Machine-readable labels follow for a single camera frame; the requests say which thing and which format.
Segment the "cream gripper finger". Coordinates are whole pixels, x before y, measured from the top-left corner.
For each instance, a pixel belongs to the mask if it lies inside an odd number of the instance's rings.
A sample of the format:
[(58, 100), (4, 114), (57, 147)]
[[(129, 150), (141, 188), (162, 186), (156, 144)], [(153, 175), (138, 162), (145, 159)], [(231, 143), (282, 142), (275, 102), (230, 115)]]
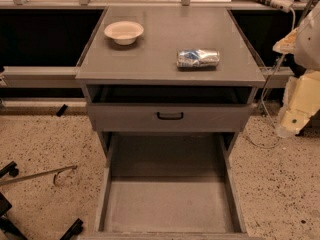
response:
[(281, 138), (298, 134), (320, 110), (320, 72), (307, 71), (299, 78), (290, 77), (278, 114), (276, 134)]

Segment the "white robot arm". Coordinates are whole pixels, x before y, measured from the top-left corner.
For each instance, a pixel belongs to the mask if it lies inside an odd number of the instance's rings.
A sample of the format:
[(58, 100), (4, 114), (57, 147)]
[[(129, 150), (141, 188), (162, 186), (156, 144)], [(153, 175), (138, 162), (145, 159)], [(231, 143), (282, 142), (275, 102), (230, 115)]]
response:
[(273, 50), (292, 54), (306, 69), (298, 79), (290, 77), (285, 88), (276, 133), (287, 138), (298, 134), (320, 110), (320, 2)]

